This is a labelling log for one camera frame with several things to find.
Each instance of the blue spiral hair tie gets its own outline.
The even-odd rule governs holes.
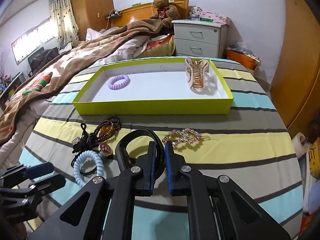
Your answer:
[[[83,163],[89,157],[92,158],[97,165],[97,176],[103,177],[104,166],[100,156],[95,151],[92,151],[92,150],[84,151],[76,159],[73,167],[74,168],[73,175],[76,179],[77,184],[80,187],[83,187],[86,184],[82,179],[82,176],[80,175],[80,164]]]

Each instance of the silver screw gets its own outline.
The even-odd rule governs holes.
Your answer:
[[[229,181],[229,177],[226,176],[226,175],[222,175],[220,176],[220,181],[223,182],[223,183],[227,183]]]
[[[94,184],[99,184],[103,181],[102,177],[100,176],[95,176],[93,179],[92,179],[93,183]]]
[[[181,170],[184,171],[184,172],[189,172],[189,171],[191,171],[191,167],[188,166],[188,165],[184,165],[184,166],[181,167]]]
[[[137,173],[137,172],[141,171],[141,168],[140,168],[139,166],[133,166],[133,167],[131,168],[131,171],[132,171],[133,173]]]

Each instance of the green box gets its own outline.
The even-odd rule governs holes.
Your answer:
[[[101,67],[79,91],[73,105],[80,115],[104,114],[228,114],[233,96],[209,60],[207,88],[187,85],[184,57],[128,60]],[[127,74],[130,83],[110,90],[108,78]]]

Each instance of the window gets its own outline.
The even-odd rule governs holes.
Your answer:
[[[57,30],[51,18],[44,20],[36,27],[21,35],[11,44],[17,64],[41,47],[47,41],[57,36]]]

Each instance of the yellow package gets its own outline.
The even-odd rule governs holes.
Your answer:
[[[309,167],[313,177],[320,179],[320,157],[319,157],[320,139],[317,140],[309,148]]]

